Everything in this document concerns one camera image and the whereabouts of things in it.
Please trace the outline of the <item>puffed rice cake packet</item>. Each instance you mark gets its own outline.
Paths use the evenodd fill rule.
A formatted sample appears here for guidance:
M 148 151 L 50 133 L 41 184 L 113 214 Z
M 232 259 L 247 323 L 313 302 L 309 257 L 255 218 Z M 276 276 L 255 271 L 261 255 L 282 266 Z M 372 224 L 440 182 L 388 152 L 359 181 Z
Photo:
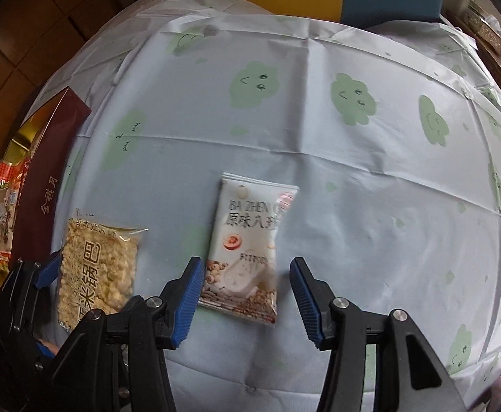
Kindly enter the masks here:
M 140 243 L 146 229 L 115 228 L 71 218 L 61 249 L 58 277 L 58 322 L 73 331 L 98 309 L 122 310 L 134 292 Z

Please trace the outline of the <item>white pastry snack packet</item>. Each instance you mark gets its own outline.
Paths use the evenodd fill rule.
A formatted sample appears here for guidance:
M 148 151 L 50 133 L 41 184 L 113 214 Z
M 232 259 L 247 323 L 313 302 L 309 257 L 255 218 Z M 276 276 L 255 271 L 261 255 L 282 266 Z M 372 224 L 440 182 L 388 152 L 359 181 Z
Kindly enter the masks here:
M 200 305 L 275 324 L 278 229 L 298 192 L 295 185 L 222 175 Z

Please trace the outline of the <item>red dragon candy bag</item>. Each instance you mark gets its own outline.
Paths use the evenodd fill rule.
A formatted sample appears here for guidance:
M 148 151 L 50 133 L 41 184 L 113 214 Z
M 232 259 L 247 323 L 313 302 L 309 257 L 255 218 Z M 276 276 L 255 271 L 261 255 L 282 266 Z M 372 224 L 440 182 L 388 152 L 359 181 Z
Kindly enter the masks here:
M 0 267 L 6 268 L 12 255 L 16 209 L 28 173 L 30 159 L 16 164 L 0 161 Z

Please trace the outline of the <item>gold tin box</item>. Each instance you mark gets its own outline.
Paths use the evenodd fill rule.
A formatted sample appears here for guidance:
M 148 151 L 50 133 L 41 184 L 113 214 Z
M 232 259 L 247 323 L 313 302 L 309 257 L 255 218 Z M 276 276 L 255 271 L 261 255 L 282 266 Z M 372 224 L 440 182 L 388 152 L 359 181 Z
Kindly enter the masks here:
M 37 109 L 14 134 L 1 161 L 16 164 L 30 159 L 14 227 L 12 255 L 15 261 L 43 261 L 50 253 L 64 166 L 79 128 L 90 108 L 71 88 L 64 88 Z

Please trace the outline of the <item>white cloud-print tablecloth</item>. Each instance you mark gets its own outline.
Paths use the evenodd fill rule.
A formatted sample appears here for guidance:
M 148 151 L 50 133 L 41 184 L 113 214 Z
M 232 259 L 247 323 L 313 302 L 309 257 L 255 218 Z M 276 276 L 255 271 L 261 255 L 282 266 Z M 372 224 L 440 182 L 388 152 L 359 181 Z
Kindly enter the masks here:
M 197 310 L 168 354 L 181 411 L 312 411 L 328 355 L 288 270 L 365 311 L 408 311 L 473 405 L 501 375 L 501 92 L 441 23 L 371 31 L 244 0 L 143 0 L 45 83 L 90 108 L 65 168 L 71 217 L 145 229 L 149 297 L 209 250 L 225 173 L 295 185 L 276 241 L 278 321 Z

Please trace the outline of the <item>wooden side shelf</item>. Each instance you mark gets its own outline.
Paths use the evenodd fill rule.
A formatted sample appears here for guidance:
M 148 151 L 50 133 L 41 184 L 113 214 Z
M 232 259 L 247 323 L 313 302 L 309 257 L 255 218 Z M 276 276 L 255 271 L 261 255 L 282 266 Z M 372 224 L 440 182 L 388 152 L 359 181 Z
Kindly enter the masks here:
M 501 24 L 472 0 L 467 5 L 462 3 L 443 3 L 443 15 L 476 41 L 482 62 L 501 88 Z

